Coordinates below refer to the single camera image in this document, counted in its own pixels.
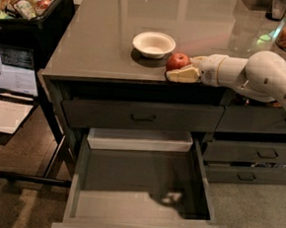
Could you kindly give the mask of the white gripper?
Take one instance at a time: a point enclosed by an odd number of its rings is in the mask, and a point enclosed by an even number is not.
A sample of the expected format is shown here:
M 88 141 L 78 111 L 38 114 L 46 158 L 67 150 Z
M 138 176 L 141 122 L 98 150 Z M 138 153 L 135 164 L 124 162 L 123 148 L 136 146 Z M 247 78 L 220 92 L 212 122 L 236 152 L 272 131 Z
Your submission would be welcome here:
M 193 56 L 189 59 L 192 64 L 199 64 L 200 75 L 198 70 L 192 65 L 185 66 L 181 69 L 168 71 L 166 77 L 170 82 L 181 83 L 198 83 L 201 81 L 203 84 L 212 87 L 218 87 L 218 73 L 222 62 L 228 58 L 228 55 L 213 54 L 210 56 Z

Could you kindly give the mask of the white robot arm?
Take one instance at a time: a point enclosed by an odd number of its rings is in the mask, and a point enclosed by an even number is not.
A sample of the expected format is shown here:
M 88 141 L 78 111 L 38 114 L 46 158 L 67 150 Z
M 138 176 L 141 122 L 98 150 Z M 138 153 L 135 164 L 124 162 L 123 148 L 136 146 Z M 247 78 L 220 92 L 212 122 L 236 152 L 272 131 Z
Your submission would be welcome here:
M 250 58 L 213 54 L 192 57 L 190 64 L 165 73 L 170 82 L 230 88 L 259 102 L 277 101 L 286 111 L 286 61 L 271 51 Z

